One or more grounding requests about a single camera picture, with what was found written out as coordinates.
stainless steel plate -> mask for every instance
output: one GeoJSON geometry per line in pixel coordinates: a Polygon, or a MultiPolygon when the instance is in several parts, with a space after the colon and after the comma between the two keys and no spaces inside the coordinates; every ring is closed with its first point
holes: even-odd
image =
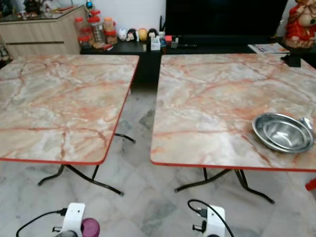
{"type": "Polygon", "coordinates": [[[252,127],[269,148],[283,153],[301,153],[314,144],[312,133],[299,121],[282,114],[266,113],[256,117],[252,127]]]}

red figurine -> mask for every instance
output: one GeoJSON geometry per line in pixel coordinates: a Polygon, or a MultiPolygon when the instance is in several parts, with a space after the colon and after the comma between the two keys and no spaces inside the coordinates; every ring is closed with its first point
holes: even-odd
{"type": "Polygon", "coordinates": [[[284,43],[292,48],[311,48],[315,43],[316,0],[296,0],[290,10],[284,43]]]}

white wall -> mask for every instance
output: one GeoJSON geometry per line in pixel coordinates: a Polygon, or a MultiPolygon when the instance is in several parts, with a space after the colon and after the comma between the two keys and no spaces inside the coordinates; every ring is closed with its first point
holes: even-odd
{"type": "MultiPolygon", "coordinates": [[[[23,10],[24,0],[12,0],[17,9],[23,10]]],[[[62,5],[70,4],[71,0],[58,0],[62,5]]],[[[84,4],[85,0],[73,0],[74,4],[84,4]]],[[[159,29],[160,15],[165,17],[166,0],[92,0],[96,9],[101,10],[102,17],[111,16],[119,28],[156,28],[159,29]]],[[[287,23],[288,12],[295,6],[295,0],[288,0],[283,13],[283,23],[277,30],[278,36],[283,36],[287,23]]]]}

